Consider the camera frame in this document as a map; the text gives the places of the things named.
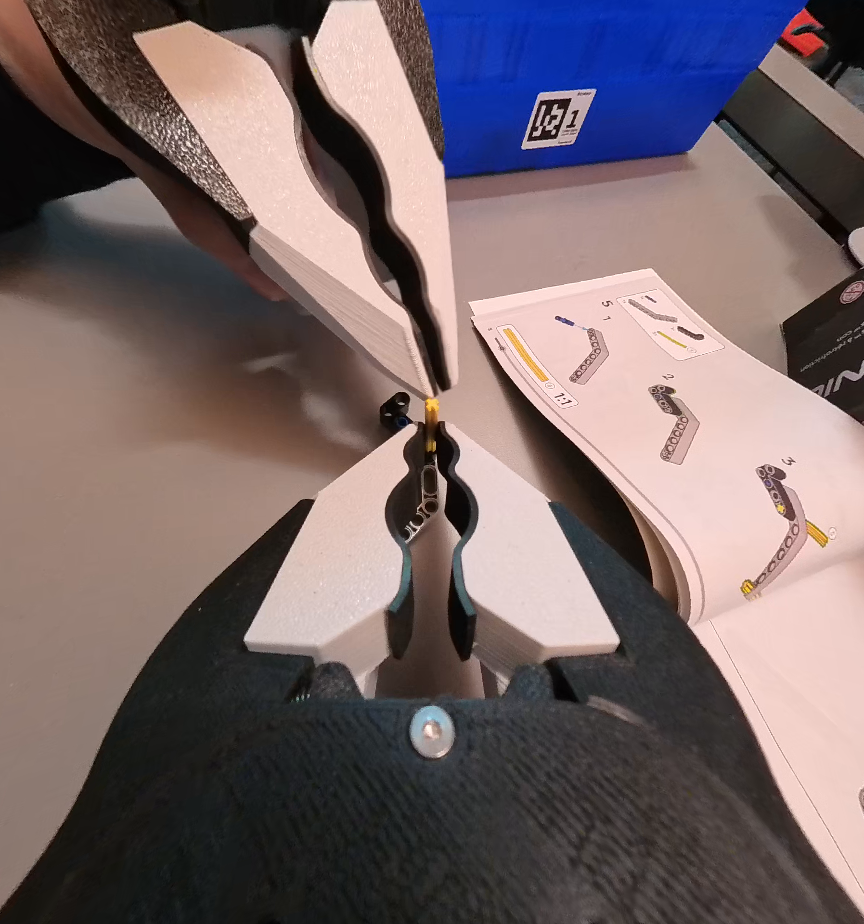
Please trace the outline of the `black red office chair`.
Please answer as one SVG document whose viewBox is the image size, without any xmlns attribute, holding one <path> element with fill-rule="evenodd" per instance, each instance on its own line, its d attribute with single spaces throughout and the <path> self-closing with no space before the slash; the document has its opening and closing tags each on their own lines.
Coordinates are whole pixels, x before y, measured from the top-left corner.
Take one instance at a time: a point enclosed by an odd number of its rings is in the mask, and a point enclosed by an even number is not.
<svg viewBox="0 0 864 924">
<path fill-rule="evenodd" d="M 808 68 L 850 61 L 854 55 L 847 34 L 851 12 L 843 6 L 805 7 L 793 17 L 780 35 L 779 44 L 794 53 Z"/>
</svg>

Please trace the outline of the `blue plastic bin with label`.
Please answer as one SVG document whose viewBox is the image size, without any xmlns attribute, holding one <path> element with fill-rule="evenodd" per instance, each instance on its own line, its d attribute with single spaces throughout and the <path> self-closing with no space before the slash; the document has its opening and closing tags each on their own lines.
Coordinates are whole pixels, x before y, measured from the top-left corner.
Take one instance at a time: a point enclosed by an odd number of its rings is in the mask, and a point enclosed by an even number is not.
<svg viewBox="0 0 864 924">
<path fill-rule="evenodd" d="M 796 1 L 427 1 L 449 179 L 689 151 Z"/>
</svg>

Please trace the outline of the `grey desk with dark edge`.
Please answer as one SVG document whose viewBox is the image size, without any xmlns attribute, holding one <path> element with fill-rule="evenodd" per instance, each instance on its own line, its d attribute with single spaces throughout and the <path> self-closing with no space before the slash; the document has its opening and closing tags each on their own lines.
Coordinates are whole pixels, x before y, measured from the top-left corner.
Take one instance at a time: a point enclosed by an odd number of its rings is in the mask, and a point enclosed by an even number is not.
<svg viewBox="0 0 864 924">
<path fill-rule="evenodd" d="M 716 119 L 838 242 L 864 226 L 864 77 L 841 84 L 775 46 Z"/>
</svg>

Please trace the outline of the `person's left hand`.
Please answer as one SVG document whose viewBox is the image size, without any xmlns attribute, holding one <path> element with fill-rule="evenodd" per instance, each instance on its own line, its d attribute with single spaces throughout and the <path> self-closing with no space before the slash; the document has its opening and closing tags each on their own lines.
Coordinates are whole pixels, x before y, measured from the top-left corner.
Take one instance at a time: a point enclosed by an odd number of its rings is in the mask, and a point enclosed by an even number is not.
<svg viewBox="0 0 864 924">
<path fill-rule="evenodd" d="M 141 179 L 196 247 L 221 261 L 271 301 L 289 298 L 255 264 L 226 221 L 205 202 L 117 141 L 88 111 L 62 75 L 41 30 L 22 1 L 0 1 L 0 65 L 24 97 L 56 125 L 120 160 Z"/>
</svg>

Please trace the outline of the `white instruction booklet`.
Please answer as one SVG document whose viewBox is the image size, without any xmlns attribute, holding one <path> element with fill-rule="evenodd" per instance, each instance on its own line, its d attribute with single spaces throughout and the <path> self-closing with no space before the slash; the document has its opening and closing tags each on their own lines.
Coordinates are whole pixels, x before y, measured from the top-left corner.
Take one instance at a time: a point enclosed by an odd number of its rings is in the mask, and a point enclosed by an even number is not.
<svg viewBox="0 0 864 924">
<path fill-rule="evenodd" d="M 519 390 L 628 503 L 864 914 L 864 428 L 653 271 L 472 302 Z"/>
</svg>

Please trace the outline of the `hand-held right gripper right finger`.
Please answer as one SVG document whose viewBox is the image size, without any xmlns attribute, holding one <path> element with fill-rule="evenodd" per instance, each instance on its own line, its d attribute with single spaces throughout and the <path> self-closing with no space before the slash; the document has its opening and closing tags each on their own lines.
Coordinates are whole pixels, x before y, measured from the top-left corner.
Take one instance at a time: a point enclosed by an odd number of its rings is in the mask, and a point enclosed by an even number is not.
<svg viewBox="0 0 864 924">
<path fill-rule="evenodd" d="M 449 633 L 502 694 L 520 665 L 613 653 L 619 634 L 541 491 L 456 427 L 438 426 L 445 516 L 458 532 Z"/>
</svg>

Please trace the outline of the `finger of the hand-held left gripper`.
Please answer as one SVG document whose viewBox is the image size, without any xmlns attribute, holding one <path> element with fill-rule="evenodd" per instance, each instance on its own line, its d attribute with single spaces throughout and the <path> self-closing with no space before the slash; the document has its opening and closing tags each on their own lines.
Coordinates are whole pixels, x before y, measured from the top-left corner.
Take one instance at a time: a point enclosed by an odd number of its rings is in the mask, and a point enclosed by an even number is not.
<svg viewBox="0 0 864 924">
<path fill-rule="evenodd" d="M 413 1 L 296 2 L 295 96 L 348 173 L 434 392 L 458 381 L 445 139 L 426 17 Z"/>
<path fill-rule="evenodd" d="M 431 398 L 413 320 L 375 274 L 361 232 L 317 189 L 299 117 L 266 59 L 191 21 L 134 39 L 250 208 L 254 262 L 402 387 Z"/>
</svg>

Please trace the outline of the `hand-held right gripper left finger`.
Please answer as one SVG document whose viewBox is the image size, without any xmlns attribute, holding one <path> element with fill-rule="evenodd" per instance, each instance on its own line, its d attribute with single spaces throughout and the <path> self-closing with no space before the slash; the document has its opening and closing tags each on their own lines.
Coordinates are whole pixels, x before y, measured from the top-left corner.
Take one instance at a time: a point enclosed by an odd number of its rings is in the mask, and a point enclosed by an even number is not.
<svg viewBox="0 0 864 924">
<path fill-rule="evenodd" d="M 400 430 L 316 495 L 244 643 L 348 667 L 372 698 L 413 633 L 408 529 L 422 502 L 423 434 Z"/>
</svg>

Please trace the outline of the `black toy set box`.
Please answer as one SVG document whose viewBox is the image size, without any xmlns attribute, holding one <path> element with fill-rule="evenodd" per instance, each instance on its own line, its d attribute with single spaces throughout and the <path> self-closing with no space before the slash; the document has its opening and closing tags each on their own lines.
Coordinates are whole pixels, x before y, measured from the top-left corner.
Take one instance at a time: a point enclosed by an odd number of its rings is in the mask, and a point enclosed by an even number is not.
<svg viewBox="0 0 864 924">
<path fill-rule="evenodd" d="M 864 426 L 864 267 L 781 324 L 790 378 Z"/>
</svg>

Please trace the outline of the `grey bent toy beam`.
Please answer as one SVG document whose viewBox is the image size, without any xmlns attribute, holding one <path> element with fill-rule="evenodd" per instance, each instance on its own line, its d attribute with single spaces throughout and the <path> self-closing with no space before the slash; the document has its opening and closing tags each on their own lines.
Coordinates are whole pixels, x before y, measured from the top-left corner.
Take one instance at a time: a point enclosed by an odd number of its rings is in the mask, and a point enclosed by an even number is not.
<svg viewBox="0 0 864 924">
<path fill-rule="evenodd" d="M 403 528 L 402 535 L 407 543 L 413 541 L 439 509 L 438 466 L 435 463 L 424 465 L 420 482 L 420 502 Z"/>
</svg>

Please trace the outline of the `person's left forearm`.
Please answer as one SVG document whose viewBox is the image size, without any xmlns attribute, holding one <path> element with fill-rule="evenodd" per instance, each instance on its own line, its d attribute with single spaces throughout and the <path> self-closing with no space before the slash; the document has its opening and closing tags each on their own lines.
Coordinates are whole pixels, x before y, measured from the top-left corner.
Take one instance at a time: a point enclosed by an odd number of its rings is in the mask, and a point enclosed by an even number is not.
<svg viewBox="0 0 864 924">
<path fill-rule="evenodd" d="M 0 234 L 35 219 L 45 203 L 133 176 L 42 113 L 0 65 Z"/>
</svg>

